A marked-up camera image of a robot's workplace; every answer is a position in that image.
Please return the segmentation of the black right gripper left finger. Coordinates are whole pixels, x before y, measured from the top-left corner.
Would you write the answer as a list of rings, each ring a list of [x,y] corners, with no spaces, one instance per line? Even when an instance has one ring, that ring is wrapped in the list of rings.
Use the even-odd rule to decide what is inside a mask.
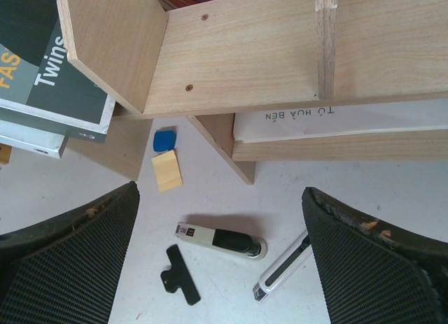
[[[1,235],[2,323],[107,323],[139,209],[131,181]]]

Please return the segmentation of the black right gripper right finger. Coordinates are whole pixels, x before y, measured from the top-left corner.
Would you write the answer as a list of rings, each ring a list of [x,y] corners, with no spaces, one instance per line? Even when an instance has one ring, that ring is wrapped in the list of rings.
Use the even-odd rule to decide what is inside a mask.
[[[302,210],[331,323],[447,322],[447,243],[312,187]]]

